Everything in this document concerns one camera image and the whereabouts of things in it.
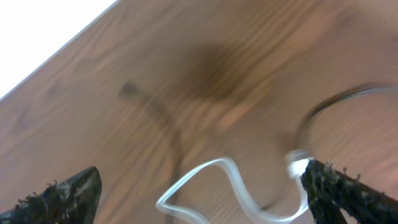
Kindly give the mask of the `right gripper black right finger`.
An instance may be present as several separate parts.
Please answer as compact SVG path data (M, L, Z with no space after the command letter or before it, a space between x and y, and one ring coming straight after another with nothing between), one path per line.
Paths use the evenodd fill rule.
M311 159L300 179L316 224L346 223L342 210L358 223L397 223L397 200L364 185L360 176L352 179Z

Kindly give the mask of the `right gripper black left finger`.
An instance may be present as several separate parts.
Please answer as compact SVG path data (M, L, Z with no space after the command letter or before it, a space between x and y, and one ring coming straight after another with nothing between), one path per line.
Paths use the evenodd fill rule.
M1 224L93 224L102 193L99 170L89 167L41 193L19 199Z

